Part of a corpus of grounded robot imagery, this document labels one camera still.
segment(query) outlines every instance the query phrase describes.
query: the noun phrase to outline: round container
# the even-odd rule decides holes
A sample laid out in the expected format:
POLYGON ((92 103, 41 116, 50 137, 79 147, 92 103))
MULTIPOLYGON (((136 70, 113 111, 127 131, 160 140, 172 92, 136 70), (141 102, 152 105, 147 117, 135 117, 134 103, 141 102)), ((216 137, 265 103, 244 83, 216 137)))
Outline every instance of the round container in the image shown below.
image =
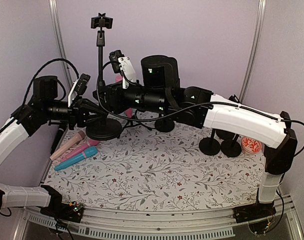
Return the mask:
POLYGON ((260 141, 245 136, 242 138, 242 149, 248 154, 257 154, 262 150, 262 144, 260 141))

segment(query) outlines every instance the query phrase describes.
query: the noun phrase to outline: black disc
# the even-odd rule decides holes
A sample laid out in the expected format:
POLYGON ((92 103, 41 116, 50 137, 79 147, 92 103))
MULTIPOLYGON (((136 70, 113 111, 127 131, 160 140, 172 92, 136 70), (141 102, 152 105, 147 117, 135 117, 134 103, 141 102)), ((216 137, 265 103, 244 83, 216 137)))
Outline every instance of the black disc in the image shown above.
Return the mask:
POLYGON ((210 137, 203 138, 198 144, 198 147, 203 154, 214 156, 220 152, 221 146, 216 139, 213 139, 212 144, 210 144, 210 141, 210 137))
POLYGON ((106 124, 95 121, 86 127, 86 135, 93 140, 106 141, 121 135, 123 127, 118 120, 107 118, 106 124))
POLYGON ((175 128, 175 123, 170 119, 156 120, 154 123, 155 129, 162 133, 169 133, 175 128))
POLYGON ((232 133, 230 131, 224 131, 224 130, 220 130, 217 129, 216 130, 216 135, 220 138, 220 139, 233 139, 235 136, 235 133, 232 133))
POLYGON ((231 146, 232 142, 232 139, 224 140, 221 144, 221 150, 226 156, 236 158, 242 153, 242 147, 238 142, 236 142, 234 146, 231 146))

